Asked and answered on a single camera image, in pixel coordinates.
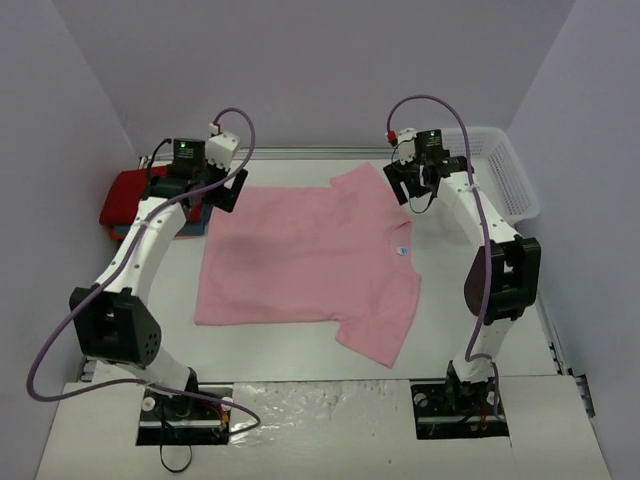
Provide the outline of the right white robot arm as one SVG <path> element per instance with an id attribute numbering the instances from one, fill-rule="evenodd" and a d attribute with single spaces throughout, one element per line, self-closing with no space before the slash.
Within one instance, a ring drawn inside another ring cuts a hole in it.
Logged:
<path id="1" fill-rule="evenodd" d="M 386 136 L 394 151 L 383 171 L 398 202 L 439 200 L 476 249 L 463 287 L 476 322 L 447 367 L 443 389 L 446 406 L 465 413 L 497 393 L 495 360 L 512 325 L 535 301 L 541 246 L 501 216 L 479 186 L 470 155 L 452 155 L 441 131 L 407 128 Z"/>

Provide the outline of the pink t shirt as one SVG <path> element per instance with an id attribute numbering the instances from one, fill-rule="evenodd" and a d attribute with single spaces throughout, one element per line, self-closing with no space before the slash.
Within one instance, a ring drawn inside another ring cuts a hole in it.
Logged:
<path id="1" fill-rule="evenodd" d="M 211 216 L 194 321 L 334 321 L 338 343 L 392 367 L 419 303 L 410 243 L 410 217 L 371 164 L 323 187 L 247 187 Z"/>

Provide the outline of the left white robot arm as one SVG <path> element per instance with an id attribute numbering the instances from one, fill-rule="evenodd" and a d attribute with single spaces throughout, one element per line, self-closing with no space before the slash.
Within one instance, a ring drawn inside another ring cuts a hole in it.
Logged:
<path id="1" fill-rule="evenodd" d="M 162 259 L 191 210 L 209 204 L 232 211 L 248 173 L 239 170 L 232 185 L 225 186 L 241 145 L 234 134 L 171 144 L 173 160 L 165 174 L 145 173 L 134 221 L 111 264 L 91 287 L 76 288 L 69 304 L 85 356 L 125 369 L 166 395 L 169 411 L 189 418 L 201 406 L 197 375 L 163 348 L 148 298 Z"/>

